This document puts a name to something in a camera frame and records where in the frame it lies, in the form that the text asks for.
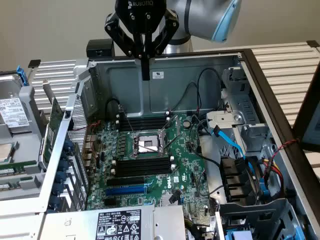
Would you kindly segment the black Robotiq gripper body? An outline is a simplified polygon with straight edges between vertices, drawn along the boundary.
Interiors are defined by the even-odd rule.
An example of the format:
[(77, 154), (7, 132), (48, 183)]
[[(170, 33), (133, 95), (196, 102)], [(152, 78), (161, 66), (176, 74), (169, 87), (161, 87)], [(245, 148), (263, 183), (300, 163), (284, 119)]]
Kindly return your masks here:
[(167, 9), (166, 0), (117, 0), (115, 12), (130, 33), (154, 33)]

